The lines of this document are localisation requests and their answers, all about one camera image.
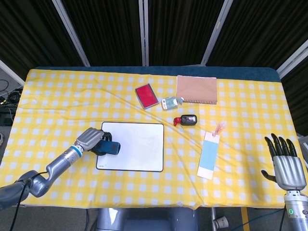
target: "brown notebook cover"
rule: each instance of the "brown notebook cover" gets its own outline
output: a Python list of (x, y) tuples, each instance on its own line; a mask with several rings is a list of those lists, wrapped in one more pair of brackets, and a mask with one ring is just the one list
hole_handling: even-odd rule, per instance
[(217, 104), (217, 79), (177, 76), (177, 97), (189, 103)]

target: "whiteboard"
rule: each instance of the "whiteboard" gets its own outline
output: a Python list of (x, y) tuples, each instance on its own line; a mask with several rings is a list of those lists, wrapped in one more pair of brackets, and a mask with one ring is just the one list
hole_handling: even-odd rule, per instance
[(164, 167), (164, 125), (103, 122), (112, 141), (121, 144), (118, 155), (97, 157), (96, 167), (108, 170), (155, 171)]

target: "floor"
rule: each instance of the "floor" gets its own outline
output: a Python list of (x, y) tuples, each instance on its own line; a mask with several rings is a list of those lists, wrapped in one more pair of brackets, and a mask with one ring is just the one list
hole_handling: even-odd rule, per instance
[[(11, 91), (19, 84), (10, 78), (0, 69), (0, 79), (6, 79), (10, 85), (7, 91)], [(0, 147), (0, 160), (6, 147), (10, 135), (10, 127), (0, 127), (0, 133), (4, 134), (4, 144)], [(7, 208), (0, 211), (0, 231), (7, 231), (11, 226), (16, 207)], [(211, 231), (211, 209), (199, 208), (199, 226), (201, 231)], [(282, 217), (282, 211), (274, 209), (254, 209), (240, 207), (218, 207), (216, 208), (217, 218), (225, 216), (229, 222), (229, 228), (224, 231), (276, 231)], [(86, 230), (90, 230), (91, 225), (96, 220), (97, 209), (89, 209), (89, 225)], [(249, 225), (241, 226), (248, 220), (253, 220)], [(83, 231), (86, 224), (86, 210), (64, 207), (21, 207), (18, 212), (14, 230), (19, 231)], [(287, 217), (283, 222), (283, 231), (291, 230)]]

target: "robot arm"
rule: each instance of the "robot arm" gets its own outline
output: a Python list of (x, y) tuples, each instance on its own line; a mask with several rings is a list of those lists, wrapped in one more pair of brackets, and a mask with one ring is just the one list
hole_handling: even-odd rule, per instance
[(286, 190), (284, 202), (287, 216), (296, 231), (308, 231), (308, 198), (300, 193), (307, 183), (302, 163), (297, 157), (293, 143), (271, 134), (274, 145), (268, 137), (265, 140), (273, 160), (275, 176), (262, 170), (263, 176)]
[(22, 201), (28, 197), (29, 193), (35, 197), (44, 195), (54, 181), (75, 163), (84, 151), (91, 150), (104, 137), (104, 134), (102, 130), (95, 128), (89, 128), (83, 132), (74, 145), (46, 166), (49, 174), (47, 179), (37, 171), (31, 170), (23, 174), (15, 183), (0, 188), (0, 210), (17, 204), (24, 187)]

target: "table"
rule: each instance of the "table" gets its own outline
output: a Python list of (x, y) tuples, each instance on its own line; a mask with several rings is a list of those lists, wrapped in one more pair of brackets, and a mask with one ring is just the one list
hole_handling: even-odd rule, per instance
[[(30, 196), (24, 203), (81, 208), (283, 207), (284, 191), (260, 173), (273, 173), (263, 139), (271, 132), (292, 140), (302, 159), (281, 83), (218, 79), (217, 105), (142, 109), (134, 92), (137, 86), (150, 82), (161, 99), (176, 94), (175, 80), (162, 75), (31, 70), (0, 165), (0, 185), (32, 169), (44, 171), (88, 127), (100, 128), (103, 121), (153, 122), (165, 126), (163, 172), (97, 170), (96, 156), (86, 152), (46, 195)], [(187, 113), (198, 116), (195, 127), (172, 125), (174, 117)], [(202, 179), (196, 172), (203, 136), (219, 122), (227, 127), (221, 133), (217, 166), (212, 180)]]

